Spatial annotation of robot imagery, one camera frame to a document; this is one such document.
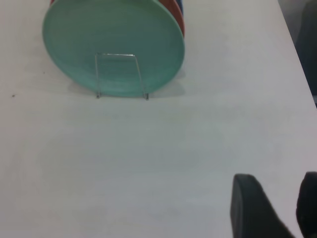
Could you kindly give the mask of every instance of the blue plate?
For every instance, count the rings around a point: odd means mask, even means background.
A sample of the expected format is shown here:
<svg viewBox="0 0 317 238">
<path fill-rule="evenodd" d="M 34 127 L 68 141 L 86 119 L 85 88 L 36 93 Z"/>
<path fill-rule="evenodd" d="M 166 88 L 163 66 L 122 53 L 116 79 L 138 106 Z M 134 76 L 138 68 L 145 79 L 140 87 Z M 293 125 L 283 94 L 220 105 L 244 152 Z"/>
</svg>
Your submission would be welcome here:
<svg viewBox="0 0 317 238">
<path fill-rule="evenodd" d="M 169 82 L 182 66 L 185 44 L 170 12 L 157 0 L 55 0 L 43 25 L 43 39 L 54 63 L 94 92 L 141 96 Z"/>
</svg>

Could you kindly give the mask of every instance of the white table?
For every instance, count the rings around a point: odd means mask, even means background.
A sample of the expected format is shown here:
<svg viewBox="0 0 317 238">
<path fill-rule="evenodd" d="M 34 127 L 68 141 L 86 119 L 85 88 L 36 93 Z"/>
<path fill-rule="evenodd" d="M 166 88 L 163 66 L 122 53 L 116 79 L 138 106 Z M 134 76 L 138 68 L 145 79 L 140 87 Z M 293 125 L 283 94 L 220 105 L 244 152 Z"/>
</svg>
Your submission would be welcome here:
<svg viewBox="0 0 317 238">
<path fill-rule="evenodd" d="M 277 0 L 184 0 L 184 65 L 149 101 L 64 76 L 42 42 L 48 5 L 0 1 L 0 237 L 232 237 L 235 173 L 301 237 L 317 113 Z"/>
</svg>

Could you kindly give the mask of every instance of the stack of plates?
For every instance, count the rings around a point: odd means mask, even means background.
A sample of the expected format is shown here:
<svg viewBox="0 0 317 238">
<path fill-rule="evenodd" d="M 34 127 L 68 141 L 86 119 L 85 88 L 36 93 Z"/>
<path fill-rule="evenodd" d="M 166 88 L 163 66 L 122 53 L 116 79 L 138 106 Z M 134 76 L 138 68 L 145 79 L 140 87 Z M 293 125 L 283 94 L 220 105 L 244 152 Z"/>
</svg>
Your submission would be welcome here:
<svg viewBox="0 0 317 238">
<path fill-rule="evenodd" d="M 185 54 L 180 0 L 55 0 L 43 39 L 55 64 L 74 81 L 105 95 L 141 96 L 135 55 L 147 93 L 169 82 Z"/>
</svg>

